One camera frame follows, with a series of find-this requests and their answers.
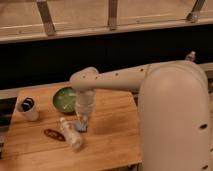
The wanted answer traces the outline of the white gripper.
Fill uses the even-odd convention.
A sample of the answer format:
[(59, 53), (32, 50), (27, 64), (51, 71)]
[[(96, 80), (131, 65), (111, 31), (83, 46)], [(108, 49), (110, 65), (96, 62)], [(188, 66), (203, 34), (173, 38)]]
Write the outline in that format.
[(75, 112), (83, 127), (88, 126), (89, 115), (93, 112), (95, 105), (95, 92), (76, 92)]

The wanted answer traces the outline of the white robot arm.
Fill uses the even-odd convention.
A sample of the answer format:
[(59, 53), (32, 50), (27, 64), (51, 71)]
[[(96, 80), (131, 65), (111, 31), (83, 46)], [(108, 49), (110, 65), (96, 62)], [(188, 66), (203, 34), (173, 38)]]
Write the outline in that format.
[(198, 64), (180, 60), (106, 73), (89, 67), (73, 74), (70, 85), (83, 123), (95, 90), (138, 94), (143, 171), (213, 171), (208, 79)]

